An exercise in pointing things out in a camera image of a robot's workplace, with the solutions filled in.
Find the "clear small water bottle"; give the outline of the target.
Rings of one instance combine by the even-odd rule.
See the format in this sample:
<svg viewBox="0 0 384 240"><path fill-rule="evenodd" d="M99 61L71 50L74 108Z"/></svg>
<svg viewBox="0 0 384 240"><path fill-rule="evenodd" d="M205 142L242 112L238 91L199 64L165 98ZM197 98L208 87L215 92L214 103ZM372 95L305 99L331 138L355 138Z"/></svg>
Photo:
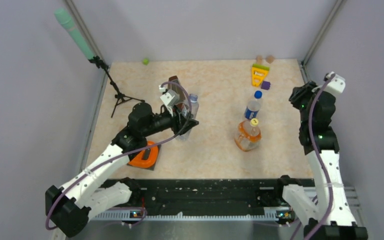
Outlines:
<svg viewBox="0 0 384 240"><path fill-rule="evenodd" d="M180 111L181 114L186 118L189 111L191 111L191 119L195 120L197 117L198 109L200 104L198 103L198 96L196 94L190 93L189 98L191 101L191 108L189 108L189 102L187 99L185 99L181 105ZM190 133L192 132L192 129L188 130L186 133L179 135L176 137L176 140L178 141L186 141L188 140Z"/></svg>

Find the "orange juice bottle yellow cap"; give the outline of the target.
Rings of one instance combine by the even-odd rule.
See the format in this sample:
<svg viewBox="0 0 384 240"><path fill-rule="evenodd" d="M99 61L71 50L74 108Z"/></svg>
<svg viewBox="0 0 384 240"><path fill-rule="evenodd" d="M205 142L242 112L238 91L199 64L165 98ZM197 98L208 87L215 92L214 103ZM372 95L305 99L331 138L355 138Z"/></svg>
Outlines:
<svg viewBox="0 0 384 240"><path fill-rule="evenodd" d="M260 145L261 138L261 129L257 118L244 120L239 123L237 132L234 135L234 141L237 147L243 152L256 149Z"/></svg>

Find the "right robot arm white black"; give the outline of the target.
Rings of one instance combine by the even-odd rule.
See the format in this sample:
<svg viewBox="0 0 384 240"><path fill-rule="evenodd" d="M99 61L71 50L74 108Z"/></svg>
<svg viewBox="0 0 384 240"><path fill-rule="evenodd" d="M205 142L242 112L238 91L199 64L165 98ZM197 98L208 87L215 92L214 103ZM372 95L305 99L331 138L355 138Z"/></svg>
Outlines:
<svg viewBox="0 0 384 240"><path fill-rule="evenodd" d="M310 81L295 87L289 97L300 112L299 141L313 172L317 202L305 193L297 179L282 176L273 200L290 207L304 227L306 240L366 240L368 231L357 224L345 193L340 172L340 148L330 126L336 97L345 89L345 81L334 77L323 86Z"/></svg>

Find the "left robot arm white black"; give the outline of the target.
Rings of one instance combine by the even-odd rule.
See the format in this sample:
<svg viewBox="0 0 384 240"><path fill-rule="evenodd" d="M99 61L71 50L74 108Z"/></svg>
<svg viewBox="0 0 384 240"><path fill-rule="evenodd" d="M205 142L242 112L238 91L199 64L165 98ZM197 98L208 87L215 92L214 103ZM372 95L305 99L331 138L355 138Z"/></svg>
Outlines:
<svg viewBox="0 0 384 240"><path fill-rule="evenodd" d="M95 216L117 205L134 207L140 202L139 188L128 177L103 190L98 189L116 170L151 148L148 136L171 129L173 136L177 137L199 125L191 113L183 115L177 109L170 113L165 105L162 109L160 113L153 113L148 103L136 104L128 115L127 125L89 167L62 186L52 185L46 190L47 230L60 229L71 238Z"/></svg>

